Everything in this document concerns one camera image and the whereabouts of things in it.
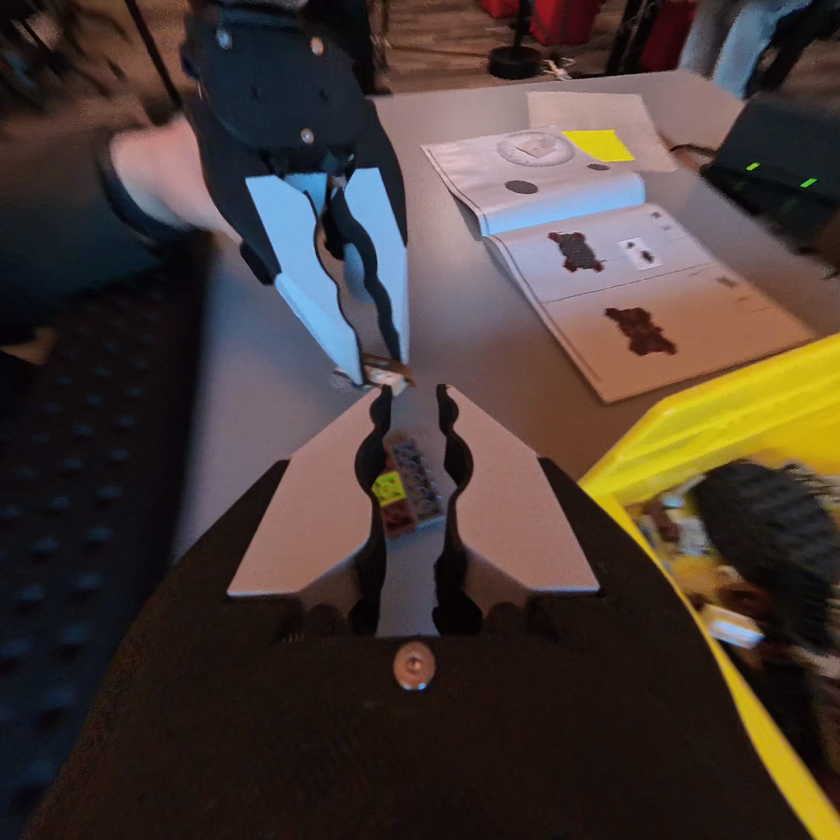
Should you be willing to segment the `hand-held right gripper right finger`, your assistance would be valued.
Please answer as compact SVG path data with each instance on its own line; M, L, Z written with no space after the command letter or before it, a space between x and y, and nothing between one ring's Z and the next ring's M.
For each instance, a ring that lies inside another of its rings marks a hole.
M601 586L537 453L452 385L436 388L455 488L434 566L435 621L483 621L509 604Z

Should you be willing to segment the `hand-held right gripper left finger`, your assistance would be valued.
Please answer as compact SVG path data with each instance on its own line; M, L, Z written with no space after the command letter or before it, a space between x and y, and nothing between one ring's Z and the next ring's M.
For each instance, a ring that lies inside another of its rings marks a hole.
M290 598L378 619L386 545L373 484L392 400L389 386L368 392L290 458L228 597Z

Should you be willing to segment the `grey brown toy brick model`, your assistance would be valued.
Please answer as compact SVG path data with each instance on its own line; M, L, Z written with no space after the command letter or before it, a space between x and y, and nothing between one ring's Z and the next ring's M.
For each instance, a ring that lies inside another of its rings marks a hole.
M414 437L394 432L384 440L385 466L373 484L389 540L445 519L445 504L424 452Z

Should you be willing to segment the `white and tan brick strip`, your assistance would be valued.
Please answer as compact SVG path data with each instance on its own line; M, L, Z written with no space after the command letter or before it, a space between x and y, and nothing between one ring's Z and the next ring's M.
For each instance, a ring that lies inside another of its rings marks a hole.
M355 388L369 391L373 388L390 387L392 395L398 397L408 389L417 387L417 382L411 369L399 360L392 360L374 353L363 352L360 356L362 383L356 384L340 368L332 372L332 383L342 388Z

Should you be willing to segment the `large yellow plastic bin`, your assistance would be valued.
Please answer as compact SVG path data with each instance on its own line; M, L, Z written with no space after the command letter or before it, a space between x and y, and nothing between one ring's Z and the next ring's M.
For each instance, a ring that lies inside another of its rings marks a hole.
M626 512L703 471L756 453L838 469L839 336L834 334L671 395L652 407L579 486L664 566ZM693 612L741 723L811 838L838 839L838 813L718 641Z

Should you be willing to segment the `person's left forearm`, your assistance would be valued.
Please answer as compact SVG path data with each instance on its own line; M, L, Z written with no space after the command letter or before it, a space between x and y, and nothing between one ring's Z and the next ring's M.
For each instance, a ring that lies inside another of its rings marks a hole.
M2 144L1 323L15 341L71 299L161 267L161 234L120 185L105 129Z

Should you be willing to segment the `pile of dark toy bricks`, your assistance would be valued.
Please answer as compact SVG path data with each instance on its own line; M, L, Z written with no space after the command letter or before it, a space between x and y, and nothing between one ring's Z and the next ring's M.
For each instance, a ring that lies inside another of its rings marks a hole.
M781 458L773 452L730 463L738 461L790 474L818 499L838 526L837 472L820 473L801 460ZM692 491L710 471L629 505L626 512L793 748L831 790L836 789L839 574L828 603L829 645L811 650L787 642L770 614L770 597L746 582L707 535Z

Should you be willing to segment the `black round stand base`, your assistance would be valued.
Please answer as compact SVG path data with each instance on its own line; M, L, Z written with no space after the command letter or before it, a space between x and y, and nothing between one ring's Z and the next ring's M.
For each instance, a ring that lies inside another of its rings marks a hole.
M499 46L487 56L487 72L504 81L524 81L542 74L540 50L523 46Z

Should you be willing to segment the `black perforated pad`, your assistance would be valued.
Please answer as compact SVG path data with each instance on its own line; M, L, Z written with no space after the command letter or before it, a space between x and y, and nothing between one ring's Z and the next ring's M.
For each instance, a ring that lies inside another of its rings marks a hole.
M169 565L212 250L195 234L66 310L2 453L1 838L53 784Z

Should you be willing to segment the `yellow paper sheet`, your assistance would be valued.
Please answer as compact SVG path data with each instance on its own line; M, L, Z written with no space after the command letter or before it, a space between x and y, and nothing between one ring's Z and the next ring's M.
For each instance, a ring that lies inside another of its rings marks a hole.
M613 129L571 130L562 135L577 149L601 163L635 162L629 150Z

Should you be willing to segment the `plain white paper sheet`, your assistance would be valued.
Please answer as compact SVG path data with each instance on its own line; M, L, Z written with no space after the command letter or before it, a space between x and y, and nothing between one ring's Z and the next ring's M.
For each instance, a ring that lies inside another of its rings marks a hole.
M674 172L676 162L665 147L644 101L637 94L548 92L528 94L528 115L534 129L614 130L635 156L621 165L636 172Z

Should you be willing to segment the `open instruction booklet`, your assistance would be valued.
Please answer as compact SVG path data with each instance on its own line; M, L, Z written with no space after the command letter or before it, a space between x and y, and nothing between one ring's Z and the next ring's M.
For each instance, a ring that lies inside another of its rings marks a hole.
M802 347L816 333L553 127L423 152L604 403Z

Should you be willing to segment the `black round studded plate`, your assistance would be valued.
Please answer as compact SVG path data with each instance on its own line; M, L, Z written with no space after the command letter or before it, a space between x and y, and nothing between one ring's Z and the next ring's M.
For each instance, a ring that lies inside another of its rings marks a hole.
M829 645L828 603L838 583L838 526L802 483L748 461L707 473L692 495L714 548L770 597L789 643Z

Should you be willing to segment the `red container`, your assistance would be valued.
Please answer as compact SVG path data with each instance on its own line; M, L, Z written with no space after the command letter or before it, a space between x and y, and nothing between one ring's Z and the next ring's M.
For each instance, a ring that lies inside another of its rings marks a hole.
M534 1L528 34L541 46L582 46L602 6L601 1Z
M676 69L696 14L697 1L664 2L637 68L643 72Z

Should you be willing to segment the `black electronic box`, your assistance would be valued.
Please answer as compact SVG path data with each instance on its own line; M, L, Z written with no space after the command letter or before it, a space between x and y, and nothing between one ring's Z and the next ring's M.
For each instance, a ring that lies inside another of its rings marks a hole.
M700 173L747 214L815 245L838 215L838 113L749 100Z

